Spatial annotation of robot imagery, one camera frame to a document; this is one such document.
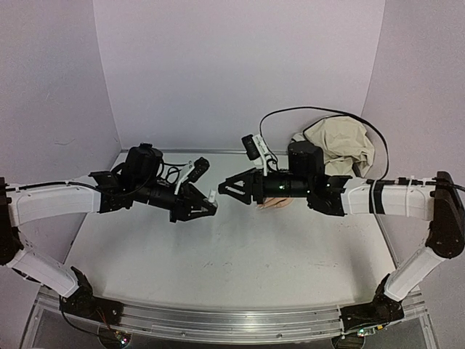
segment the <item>lavender wall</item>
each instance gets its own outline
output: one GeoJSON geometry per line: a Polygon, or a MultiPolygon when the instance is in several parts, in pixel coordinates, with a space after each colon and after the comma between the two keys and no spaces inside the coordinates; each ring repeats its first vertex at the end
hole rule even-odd
{"type": "MultiPolygon", "coordinates": [[[[78,177],[120,151],[92,0],[0,3],[0,164],[9,182],[78,177]]],[[[83,216],[23,227],[63,260],[83,216]]],[[[38,287],[0,268],[0,347],[18,348],[38,287]]]]}
{"type": "MultiPolygon", "coordinates": [[[[260,118],[292,105],[360,113],[384,0],[94,0],[122,145],[242,149],[260,118]]],[[[271,148],[309,119],[267,120],[271,148]]]]}
{"type": "MultiPolygon", "coordinates": [[[[386,135],[390,177],[442,169],[465,183],[464,18],[461,0],[386,2],[363,116],[386,135]]],[[[384,221],[401,259],[427,235],[424,222],[384,221]]],[[[464,347],[464,270],[465,254],[421,284],[441,348],[464,347]]]]}

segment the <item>white cable tie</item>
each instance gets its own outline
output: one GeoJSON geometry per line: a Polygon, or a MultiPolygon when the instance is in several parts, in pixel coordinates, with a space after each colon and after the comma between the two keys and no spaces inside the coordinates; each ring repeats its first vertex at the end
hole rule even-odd
{"type": "Polygon", "coordinates": [[[409,208],[409,204],[410,204],[410,188],[412,186],[412,181],[415,177],[414,176],[411,176],[410,177],[410,180],[408,181],[408,185],[407,185],[407,191],[405,193],[405,216],[406,217],[410,217],[410,208],[409,208]]]}
{"type": "Polygon", "coordinates": [[[377,214],[377,213],[378,213],[378,212],[376,211],[376,205],[375,205],[375,186],[376,186],[376,182],[378,182],[378,180],[374,180],[374,181],[373,181],[373,184],[372,184],[373,190],[371,191],[371,205],[373,206],[373,213],[374,213],[374,214],[377,214]]]}
{"type": "Polygon", "coordinates": [[[421,181],[423,182],[422,185],[423,185],[424,187],[426,187],[426,183],[427,183],[427,182],[431,182],[431,181],[432,181],[432,178],[423,178],[421,181]]]}

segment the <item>black joint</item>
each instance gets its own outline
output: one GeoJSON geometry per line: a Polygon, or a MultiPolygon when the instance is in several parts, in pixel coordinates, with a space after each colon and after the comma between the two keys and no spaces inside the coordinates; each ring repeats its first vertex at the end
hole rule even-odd
{"type": "Polygon", "coordinates": [[[325,174],[323,149],[302,140],[288,145],[289,172],[300,177],[325,174]]]}
{"type": "Polygon", "coordinates": [[[385,325],[404,317],[402,303],[384,294],[384,286],[389,274],[376,289],[370,303],[350,305],[341,309],[341,320],[346,333],[372,326],[385,325]]]}
{"type": "Polygon", "coordinates": [[[330,216],[345,216],[341,195],[350,176],[314,176],[309,180],[307,206],[330,216]]]}
{"type": "Polygon", "coordinates": [[[63,312],[101,322],[97,309],[103,313],[109,325],[118,325],[123,312],[123,304],[114,300],[94,297],[87,277],[78,269],[71,267],[76,274],[79,288],[60,303],[63,312]]]}
{"type": "Polygon", "coordinates": [[[18,251],[23,249],[19,238],[19,230],[12,227],[9,218],[8,205],[11,198],[7,197],[4,177],[0,177],[0,265],[11,262],[18,251]]]}
{"type": "Polygon", "coordinates": [[[425,245],[436,255],[450,259],[459,256],[465,248],[465,210],[457,190],[441,183],[453,183],[447,172],[437,173],[434,217],[425,245]]]}
{"type": "Polygon", "coordinates": [[[89,177],[97,182],[97,189],[103,192],[100,198],[99,213],[118,211],[122,208],[131,208],[133,196],[124,196],[124,191],[118,178],[111,171],[92,172],[89,177]]]}

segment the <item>black wire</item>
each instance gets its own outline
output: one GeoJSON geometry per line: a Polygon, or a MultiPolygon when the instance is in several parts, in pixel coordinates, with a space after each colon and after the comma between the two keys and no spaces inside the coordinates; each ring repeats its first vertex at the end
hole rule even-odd
{"type": "Polygon", "coordinates": [[[31,278],[30,276],[27,276],[26,274],[24,274],[22,271],[19,271],[18,269],[14,269],[14,268],[12,268],[12,269],[16,274],[21,275],[26,280],[38,283],[38,281],[35,278],[31,278]]]}
{"type": "Polygon", "coordinates": [[[95,336],[95,337],[99,337],[100,339],[105,339],[105,340],[112,340],[114,342],[118,342],[118,343],[121,343],[119,340],[117,340],[116,338],[113,339],[113,338],[109,338],[109,337],[106,337],[106,336],[101,336],[100,334],[98,333],[94,333],[94,332],[90,332],[90,331],[87,331],[86,329],[82,329],[81,327],[77,327],[75,324],[72,324],[69,319],[65,316],[65,312],[63,311],[63,302],[62,302],[62,297],[59,296],[58,297],[58,300],[60,301],[60,312],[61,312],[61,316],[63,317],[63,319],[66,321],[66,323],[68,325],[70,325],[71,327],[73,327],[74,329],[77,329],[78,331],[81,331],[83,333],[87,333],[87,334],[91,334],[92,336],[95,336]]]}
{"type": "Polygon", "coordinates": [[[279,172],[279,167],[278,167],[278,158],[276,158],[276,155],[273,154],[275,156],[275,159],[272,157],[271,159],[268,159],[267,160],[267,167],[270,171],[272,172],[279,172]],[[270,162],[273,163],[275,165],[275,169],[272,169],[271,166],[270,166],[270,162]]]}
{"type": "MultiPolygon", "coordinates": [[[[161,161],[160,164],[161,164],[161,171],[160,171],[159,174],[156,175],[156,177],[160,177],[163,174],[163,171],[165,170],[165,164],[164,164],[163,160],[161,161]]],[[[20,186],[17,189],[19,189],[19,190],[27,190],[27,189],[34,189],[34,188],[41,188],[41,187],[49,187],[49,186],[52,186],[52,185],[73,185],[73,186],[77,186],[77,187],[85,187],[85,188],[88,188],[88,189],[92,189],[92,190],[97,191],[98,193],[101,193],[103,195],[110,196],[110,197],[113,197],[113,198],[121,198],[121,197],[125,197],[125,196],[130,196],[130,195],[136,193],[137,191],[141,190],[142,188],[144,188],[147,185],[147,183],[150,181],[150,179],[152,178],[153,173],[155,171],[155,168],[156,168],[156,163],[153,164],[152,171],[149,174],[149,176],[147,177],[147,179],[143,182],[143,184],[141,184],[139,187],[135,188],[134,190],[129,191],[128,193],[117,193],[117,194],[108,193],[107,191],[101,190],[101,189],[99,189],[99,188],[97,188],[97,187],[95,187],[93,185],[90,185],[90,184],[87,184],[87,183],[82,183],[82,182],[74,182],[74,181],[69,181],[69,182],[65,182],[65,181],[44,182],[44,183],[37,183],[37,184],[29,184],[29,185],[20,186]]],[[[7,188],[5,191],[6,192],[11,192],[11,191],[16,191],[17,189],[16,188],[7,188]]]]}
{"type": "Polygon", "coordinates": [[[186,166],[187,164],[168,164],[167,162],[165,162],[165,165],[171,166],[171,167],[183,167],[183,166],[186,166]]]}
{"type": "Polygon", "coordinates": [[[455,184],[455,183],[436,181],[436,182],[426,182],[426,185],[436,185],[438,187],[454,188],[454,189],[465,192],[465,187],[464,186],[458,185],[458,184],[455,184]]]}
{"type": "Polygon", "coordinates": [[[180,173],[181,173],[180,169],[178,169],[176,167],[170,167],[168,169],[168,172],[166,173],[165,181],[167,181],[169,184],[174,184],[179,179],[180,173]],[[176,179],[173,182],[170,182],[169,181],[169,176],[174,175],[174,174],[177,174],[176,179]]]}
{"type": "MultiPolygon", "coordinates": [[[[369,126],[381,138],[381,141],[383,142],[383,145],[384,145],[384,149],[386,150],[386,157],[387,157],[386,170],[384,171],[384,174],[382,175],[382,177],[380,179],[382,180],[383,178],[385,178],[387,176],[387,173],[389,172],[389,151],[388,151],[388,148],[387,148],[387,141],[384,138],[383,134],[380,133],[380,131],[374,125],[372,125],[371,122],[366,121],[365,119],[362,119],[359,116],[356,116],[355,114],[352,114],[352,113],[348,113],[346,111],[338,111],[337,109],[321,108],[321,107],[315,107],[315,106],[311,106],[311,105],[304,105],[304,106],[300,106],[300,107],[292,107],[292,108],[280,109],[278,111],[272,111],[271,113],[268,113],[267,115],[265,115],[262,118],[262,120],[260,121],[260,124],[259,124],[259,131],[260,131],[260,135],[262,136],[263,140],[264,140],[264,137],[263,137],[263,132],[262,132],[262,124],[263,124],[264,120],[266,120],[267,118],[269,118],[271,115],[274,115],[274,114],[284,113],[286,111],[297,111],[297,110],[301,110],[301,109],[313,109],[313,110],[316,110],[316,111],[328,111],[330,113],[336,113],[336,114],[339,114],[339,115],[328,116],[328,117],[326,117],[324,119],[335,117],[335,116],[348,116],[350,118],[353,118],[353,119],[361,122],[362,124],[365,124],[365,125],[369,126]]],[[[271,150],[270,150],[270,152],[275,157],[276,167],[279,170],[278,164],[277,164],[278,157],[271,150]]]]}

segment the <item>white panel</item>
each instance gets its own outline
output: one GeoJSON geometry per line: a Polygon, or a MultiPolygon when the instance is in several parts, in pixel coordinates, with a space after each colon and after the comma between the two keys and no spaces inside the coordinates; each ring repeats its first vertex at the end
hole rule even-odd
{"type": "MultiPolygon", "coordinates": [[[[211,164],[196,183],[204,193],[251,167],[246,155],[164,158],[200,155],[211,164]]],[[[142,204],[89,214],[66,264],[106,297],[240,308],[369,301],[394,269],[372,215],[328,217],[304,199],[264,210],[229,196],[217,201],[216,216],[176,224],[166,210],[142,204]]]]}
{"type": "Polygon", "coordinates": [[[100,209],[100,194],[85,187],[56,185],[13,191],[7,196],[12,200],[9,214],[14,227],[41,218],[100,209]]]}
{"type": "Polygon", "coordinates": [[[430,247],[422,247],[391,275],[386,281],[384,294],[400,302],[413,287],[418,285],[424,278],[428,276],[441,262],[442,258],[434,253],[430,247]]]}
{"type": "MultiPolygon", "coordinates": [[[[267,112],[361,113],[384,0],[94,0],[122,146],[240,148],[267,112]]],[[[276,116],[272,148],[322,113],[276,116]]]]}

